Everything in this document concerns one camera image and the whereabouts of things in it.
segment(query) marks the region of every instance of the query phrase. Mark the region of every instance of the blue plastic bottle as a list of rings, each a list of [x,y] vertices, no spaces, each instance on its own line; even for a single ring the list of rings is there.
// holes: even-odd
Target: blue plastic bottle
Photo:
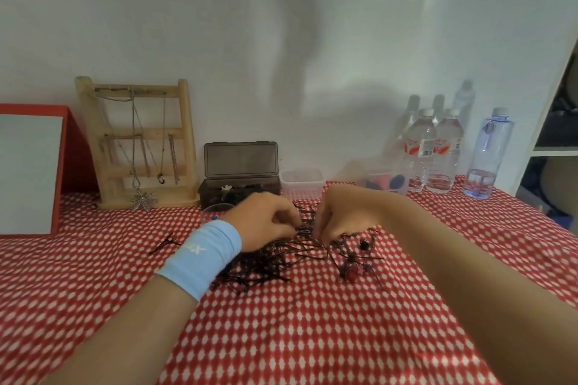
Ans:
[[[492,117],[483,121],[462,190],[467,196],[488,199],[491,195],[514,128],[508,118],[507,108],[494,108]]]

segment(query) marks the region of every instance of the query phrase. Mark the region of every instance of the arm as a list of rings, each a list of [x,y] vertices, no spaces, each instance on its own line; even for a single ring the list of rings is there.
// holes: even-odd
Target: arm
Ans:
[[[411,199],[332,186],[314,236],[328,242],[375,224],[428,276],[502,383],[578,383],[578,312]]]
[[[292,237],[299,210],[253,194],[194,232],[141,291],[44,382],[46,385],[154,384],[198,300],[240,251]]]

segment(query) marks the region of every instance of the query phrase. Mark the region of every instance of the person's left hand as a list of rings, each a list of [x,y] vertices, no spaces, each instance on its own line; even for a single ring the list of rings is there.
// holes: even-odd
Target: person's left hand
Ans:
[[[253,193],[220,218],[241,236],[241,251],[256,251],[280,238],[292,238],[301,216],[291,201],[269,192]]]

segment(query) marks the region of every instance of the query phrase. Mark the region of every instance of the white shelf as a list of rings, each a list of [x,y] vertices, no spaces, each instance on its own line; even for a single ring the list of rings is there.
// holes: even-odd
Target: white shelf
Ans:
[[[532,157],[572,157],[578,156],[578,146],[537,146]]]

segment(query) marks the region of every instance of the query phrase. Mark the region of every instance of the clear plastic cup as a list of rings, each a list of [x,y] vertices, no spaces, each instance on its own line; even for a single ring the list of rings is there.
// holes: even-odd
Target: clear plastic cup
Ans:
[[[200,213],[200,224],[206,224],[207,222],[219,219],[219,217],[235,207],[232,204],[226,202],[220,202],[219,204],[213,204],[208,206],[205,210]]]

